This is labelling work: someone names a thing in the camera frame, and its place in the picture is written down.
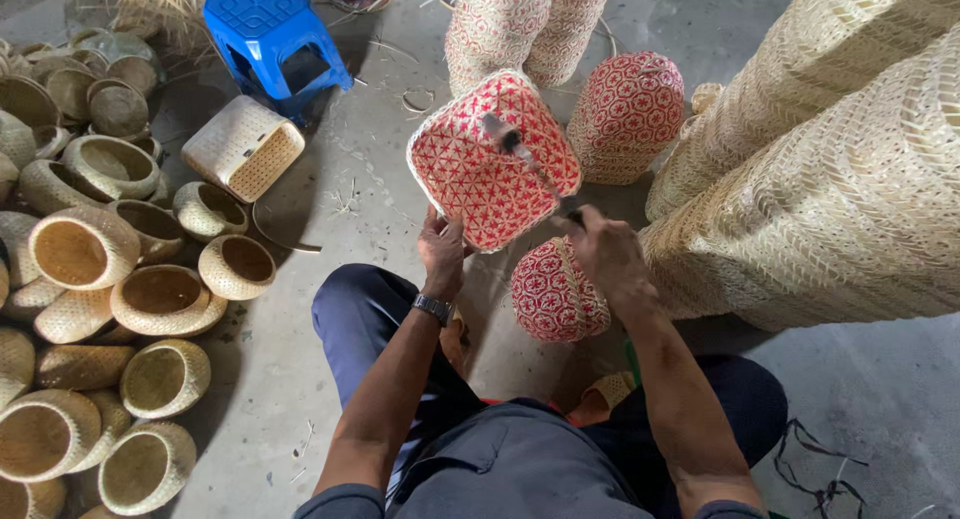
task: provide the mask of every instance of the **person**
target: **person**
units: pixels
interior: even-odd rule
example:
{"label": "person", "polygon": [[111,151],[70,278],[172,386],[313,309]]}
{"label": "person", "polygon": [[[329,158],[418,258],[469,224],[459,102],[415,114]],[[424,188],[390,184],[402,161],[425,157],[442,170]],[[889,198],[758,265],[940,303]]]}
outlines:
{"label": "person", "polygon": [[531,399],[481,401],[438,346],[440,319],[411,306],[418,293],[451,303],[464,283],[463,226],[430,207],[422,288],[351,264],[317,292],[344,412],[294,519],[764,515],[750,467],[785,430],[780,383],[742,357],[695,358],[658,306],[635,232],[581,209],[576,259],[629,333],[642,386],[582,428]]}

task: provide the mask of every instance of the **concrete floor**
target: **concrete floor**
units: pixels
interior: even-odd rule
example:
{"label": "concrete floor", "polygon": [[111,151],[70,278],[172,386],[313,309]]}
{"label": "concrete floor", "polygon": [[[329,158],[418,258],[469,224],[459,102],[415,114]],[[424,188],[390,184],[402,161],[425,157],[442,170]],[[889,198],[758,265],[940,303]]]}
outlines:
{"label": "concrete floor", "polygon": [[[408,279],[423,279],[415,246],[426,197],[407,170],[403,151],[422,121],[402,108],[401,95],[431,110],[450,98],[443,35],[447,9],[425,0],[395,0],[389,9],[332,28],[348,67],[367,83],[348,93],[333,90],[318,106],[321,118],[299,160],[257,206],[264,230],[286,244],[323,246],[319,254],[270,245],[277,280],[262,297],[231,304],[222,323],[198,342],[213,364],[207,395],[176,420],[194,435],[202,455],[186,488],[157,517],[285,517],[309,498],[320,475],[330,435],[340,415],[335,384],[309,306],[337,266],[367,262]],[[698,83],[727,83],[756,51],[790,0],[609,0],[605,16],[622,51],[653,50],[678,65],[690,97]],[[324,21],[342,13],[319,8]],[[105,16],[66,0],[0,0],[0,36],[11,42],[60,43],[84,24]],[[402,54],[374,46],[379,40]],[[610,52],[595,34],[574,79],[576,90]],[[164,87],[151,99],[154,136],[173,155],[164,170],[177,182],[198,179],[178,158],[189,136],[237,93],[219,61]],[[545,90],[561,121],[576,96]],[[612,216],[646,225],[643,203],[653,179],[629,187],[585,185],[581,196]],[[354,213],[331,217],[331,193],[354,186]],[[515,323],[509,299],[514,264],[529,248],[558,234],[542,225],[507,250],[476,255],[467,264],[460,304],[473,349],[469,383],[483,397],[553,398],[572,406],[595,378],[625,369],[621,335],[612,330],[576,346],[542,345]],[[791,415],[824,446],[866,460],[846,464],[842,477],[869,502],[867,517],[925,517],[960,511],[960,317],[948,315],[863,325],[792,329],[774,337],[736,318],[679,323],[698,352],[740,352],[783,382]],[[315,424],[306,453],[308,422]],[[787,458],[805,485],[824,488],[842,462],[804,451],[791,442]],[[790,488],[771,457],[754,477],[771,509],[813,517],[815,500]],[[90,475],[72,480],[74,508],[95,495]],[[830,515],[854,517],[853,500],[841,497]]]}

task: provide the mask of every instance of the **hand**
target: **hand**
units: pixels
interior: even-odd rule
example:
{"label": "hand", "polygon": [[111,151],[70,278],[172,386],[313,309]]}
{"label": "hand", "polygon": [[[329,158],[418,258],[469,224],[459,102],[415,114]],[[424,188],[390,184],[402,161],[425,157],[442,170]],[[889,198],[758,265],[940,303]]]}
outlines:
{"label": "hand", "polygon": [[623,221],[604,218],[593,206],[581,206],[586,231],[571,221],[566,229],[577,262],[614,311],[630,311],[655,304],[657,290],[647,279],[650,270],[643,261],[640,240]]}
{"label": "hand", "polygon": [[464,286],[464,258],[473,250],[464,247],[464,225],[459,221],[447,222],[437,217],[437,208],[426,208],[423,230],[416,241],[416,249],[426,267],[426,284],[423,294],[444,303],[453,298]]}

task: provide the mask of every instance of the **navy pants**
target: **navy pants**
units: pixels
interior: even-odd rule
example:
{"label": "navy pants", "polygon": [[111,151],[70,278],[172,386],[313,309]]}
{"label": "navy pants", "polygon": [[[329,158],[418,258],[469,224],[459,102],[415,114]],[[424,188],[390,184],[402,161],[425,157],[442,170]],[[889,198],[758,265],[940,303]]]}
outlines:
{"label": "navy pants", "polygon": [[[346,407],[360,380],[410,312],[417,288],[384,269],[349,264],[334,271],[313,300],[313,327]],[[394,464],[390,485],[404,466],[437,436],[486,404],[457,375],[437,345],[426,389],[407,442]],[[769,371],[743,357],[697,357],[723,406],[736,442],[750,466],[772,450],[786,427],[784,389]],[[610,457],[647,510],[679,516],[676,492],[656,448],[642,390],[630,394],[603,423],[582,430]]]}

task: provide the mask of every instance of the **wristwatch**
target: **wristwatch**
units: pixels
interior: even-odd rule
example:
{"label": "wristwatch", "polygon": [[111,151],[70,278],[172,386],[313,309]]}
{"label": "wristwatch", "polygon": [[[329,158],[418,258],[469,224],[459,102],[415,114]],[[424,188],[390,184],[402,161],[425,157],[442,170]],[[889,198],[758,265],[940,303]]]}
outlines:
{"label": "wristwatch", "polygon": [[441,328],[447,327],[446,322],[450,319],[450,315],[453,314],[453,304],[445,304],[440,300],[435,300],[424,294],[416,294],[413,306],[436,316]]}

